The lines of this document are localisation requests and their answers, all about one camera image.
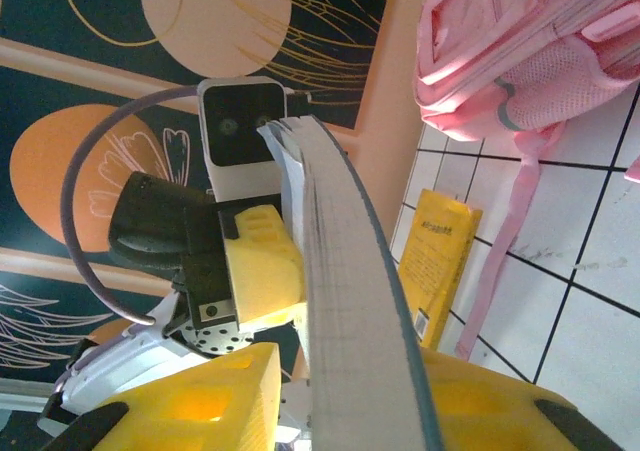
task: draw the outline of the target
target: floor tile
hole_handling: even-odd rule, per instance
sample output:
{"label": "floor tile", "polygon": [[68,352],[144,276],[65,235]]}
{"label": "floor tile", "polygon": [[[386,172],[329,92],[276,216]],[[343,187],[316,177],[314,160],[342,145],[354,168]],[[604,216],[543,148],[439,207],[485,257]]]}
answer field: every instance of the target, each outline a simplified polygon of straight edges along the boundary
{"label": "floor tile", "polygon": [[538,384],[624,449],[640,449],[640,319],[572,289]]}
{"label": "floor tile", "polygon": [[442,331],[442,337],[438,343],[438,352],[448,356],[455,356],[456,343],[462,332],[462,323],[452,314],[447,318],[447,324]]}
{"label": "floor tile", "polygon": [[640,154],[640,106],[636,105],[633,117],[622,141],[616,166],[628,168]]}
{"label": "floor tile", "polygon": [[413,164],[411,165],[411,172],[409,173],[409,179],[407,180],[407,183],[406,183],[405,188],[404,188],[404,195],[403,195],[403,198],[402,198],[403,202],[407,201],[407,195],[409,194],[409,188],[411,187],[411,180],[413,179],[413,172],[416,169],[416,164],[418,162],[418,155],[419,154],[420,154],[419,152],[416,153],[415,157],[413,158]]}
{"label": "floor tile", "polygon": [[464,201],[477,160],[472,156],[445,155],[434,189],[458,201]]}
{"label": "floor tile", "polygon": [[[464,321],[471,312],[476,283],[488,253],[488,246],[482,243],[476,242],[474,248],[473,261],[465,270],[452,306]],[[533,379],[565,290],[566,284],[559,279],[507,257],[480,335]]]}
{"label": "floor tile", "polygon": [[445,150],[451,153],[478,154],[482,147],[482,141],[456,141],[449,139]]}
{"label": "floor tile", "polygon": [[[507,213],[520,164],[481,158],[468,204],[484,211],[477,235],[493,242]],[[605,171],[543,165],[538,189],[511,250],[545,269],[573,271]]]}
{"label": "floor tile", "polygon": [[[449,315],[449,319],[447,320],[447,324],[445,325],[442,333],[442,338],[440,339],[438,351],[449,356],[455,356],[454,350],[461,332],[462,323],[454,316]],[[512,378],[522,379],[497,354],[491,351],[491,349],[481,341],[479,341],[473,348],[469,362]]]}
{"label": "floor tile", "polygon": [[544,156],[550,161],[609,166],[633,101],[635,86],[588,113],[570,119]]}
{"label": "floor tile", "polygon": [[485,138],[480,155],[520,158],[520,151],[513,142],[514,135],[514,133],[499,133]]}
{"label": "floor tile", "polygon": [[400,211],[396,231],[391,240],[391,255],[398,261],[402,258],[404,247],[407,244],[414,213],[415,211],[408,206],[402,206],[402,211]]}
{"label": "floor tile", "polygon": [[447,145],[447,135],[438,131],[436,128],[425,124],[422,128],[422,139],[420,140],[420,149],[431,149],[436,151],[444,150]]}
{"label": "floor tile", "polygon": [[575,280],[640,310],[640,185],[613,173]]}
{"label": "floor tile", "polygon": [[413,173],[409,181],[409,187],[407,188],[407,194],[404,198],[405,203],[416,207],[422,190],[433,189],[436,178],[438,177],[441,161],[441,153],[418,152]]}
{"label": "floor tile", "polygon": [[490,369],[496,373],[504,374],[510,378],[516,378],[520,381],[523,379],[513,369],[505,363],[500,356],[495,354],[491,348],[486,346],[482,341],[478,341],[471,351],[469,362]]}

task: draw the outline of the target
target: book cover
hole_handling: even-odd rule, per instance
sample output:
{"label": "book cover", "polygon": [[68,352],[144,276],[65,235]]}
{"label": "book cover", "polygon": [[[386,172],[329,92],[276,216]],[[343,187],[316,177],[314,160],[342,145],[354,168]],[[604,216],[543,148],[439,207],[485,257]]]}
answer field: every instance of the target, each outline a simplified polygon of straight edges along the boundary
{"label": "book cover", "polygon": [[437,349],[482,211],[423,190],[398,274],[423,347]]}

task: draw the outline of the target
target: backpack strap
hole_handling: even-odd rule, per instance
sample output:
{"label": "backpack strap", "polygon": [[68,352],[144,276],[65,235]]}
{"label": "backpack strap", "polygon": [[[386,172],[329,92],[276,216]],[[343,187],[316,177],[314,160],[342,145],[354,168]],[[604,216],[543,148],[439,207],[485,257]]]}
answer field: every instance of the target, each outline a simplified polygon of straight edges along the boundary
{"label": "backpack strap", "polygon": [[471,314],[456,345],[456,355],[461,359],[469,360],[473,346],[489,312],[504,258],[527,217],[529,206],[540,180],[538,159],[544,151],[557,141],[564,127],[565,123],[561,122],[544,128],[539,132],[524,131],[515,135],[514,142],[522,154],[520,171],[513,183],[507,217],[502,223],[502,227],[487,255],[478,280],[476,298]]}
{"label": "backpack strap", "polygon": [[624,179],[632,183],[640,183],[640,156],[629,166],[627,172],[624,173]]}

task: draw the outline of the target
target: orange circle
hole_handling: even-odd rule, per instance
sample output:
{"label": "orange circle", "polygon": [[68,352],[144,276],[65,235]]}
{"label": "orange circle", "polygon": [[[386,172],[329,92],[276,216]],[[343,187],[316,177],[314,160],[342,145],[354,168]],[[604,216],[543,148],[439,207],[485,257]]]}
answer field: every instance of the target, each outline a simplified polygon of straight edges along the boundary
{"label": "orange circle", "polygon": [[202,76],[230,78],[271,62],[287,35],[292,1],[142,0],[142,8],[176,61]]}
{"label": "orange circle", "polygon": [[[115,109],[102,104],[61,109],[29,126],[13,147],[10,176],[18,203],[38,227],[61,243],[60,191],[71,157],[85,136]],[[73,207],[84,251],[109,249],[111,214],[135,169],[167,179],[161,149],[151,129],[130,116],[89,153],[78,176]]]}
{"label": "orange circle", "polygon": [[89,339],[95,343],[104,344],[115,338],[117,335],[122,334],[122,332],[132,324],[133,323],[131,321],[124,318],[109,321],[108,323],[94,329],[89,335]]}

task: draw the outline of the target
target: stack of paper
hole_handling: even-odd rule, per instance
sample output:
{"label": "stack of paper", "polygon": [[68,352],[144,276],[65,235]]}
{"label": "stack of paper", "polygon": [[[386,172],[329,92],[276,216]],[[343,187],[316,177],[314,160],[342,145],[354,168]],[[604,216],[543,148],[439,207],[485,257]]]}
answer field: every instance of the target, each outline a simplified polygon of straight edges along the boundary
{"label": "stack of paper", "polygon": [[313,117],[260,132],[283,167],[283,214],[305,262],[313,449],[443,449],[402,287],[357,174]]}

